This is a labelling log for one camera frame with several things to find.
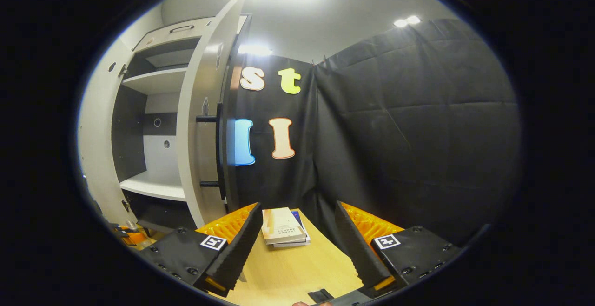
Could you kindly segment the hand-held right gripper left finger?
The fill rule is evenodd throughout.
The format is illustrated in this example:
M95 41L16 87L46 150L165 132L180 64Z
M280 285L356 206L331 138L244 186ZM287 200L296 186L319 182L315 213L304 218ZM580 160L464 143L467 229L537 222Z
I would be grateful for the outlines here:
M227 297L235 288L262 227L259 202L191 230L177 227L140 256L196 289Z

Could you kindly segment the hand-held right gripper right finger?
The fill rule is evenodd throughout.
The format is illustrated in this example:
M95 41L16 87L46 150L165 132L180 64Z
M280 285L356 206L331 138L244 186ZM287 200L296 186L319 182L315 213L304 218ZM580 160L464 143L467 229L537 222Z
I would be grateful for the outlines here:
M334 221L367 297L425 280L461 253L460 247L425 227L399 227L341 201Z

